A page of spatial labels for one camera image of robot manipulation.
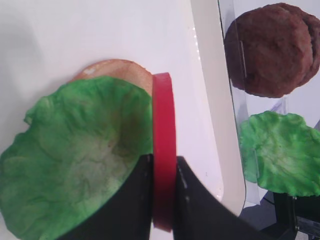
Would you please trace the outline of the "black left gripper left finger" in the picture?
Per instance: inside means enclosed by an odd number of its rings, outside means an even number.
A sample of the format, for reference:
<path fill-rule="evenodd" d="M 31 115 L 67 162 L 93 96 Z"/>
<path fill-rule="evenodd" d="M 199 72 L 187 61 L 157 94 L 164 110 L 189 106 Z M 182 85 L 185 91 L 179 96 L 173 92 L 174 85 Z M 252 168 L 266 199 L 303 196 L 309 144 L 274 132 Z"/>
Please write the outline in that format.
<path fill-rule="evenodd" d="M 120 189 L 62 240 L 148 240 L 153 206 L 153 155 L 142 155 Z"/>

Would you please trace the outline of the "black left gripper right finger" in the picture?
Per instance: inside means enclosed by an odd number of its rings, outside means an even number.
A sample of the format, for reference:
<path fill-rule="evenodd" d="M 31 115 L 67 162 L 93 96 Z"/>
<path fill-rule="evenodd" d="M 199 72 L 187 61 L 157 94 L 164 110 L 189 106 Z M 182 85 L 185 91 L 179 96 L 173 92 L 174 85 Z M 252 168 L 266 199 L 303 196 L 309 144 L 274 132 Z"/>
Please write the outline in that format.
<path fill-rule="evenodd" d="M 175 240 L 268 240 L 239 219 L 199 181 L 182 156 L 176 159 L 173 208 Z"/>

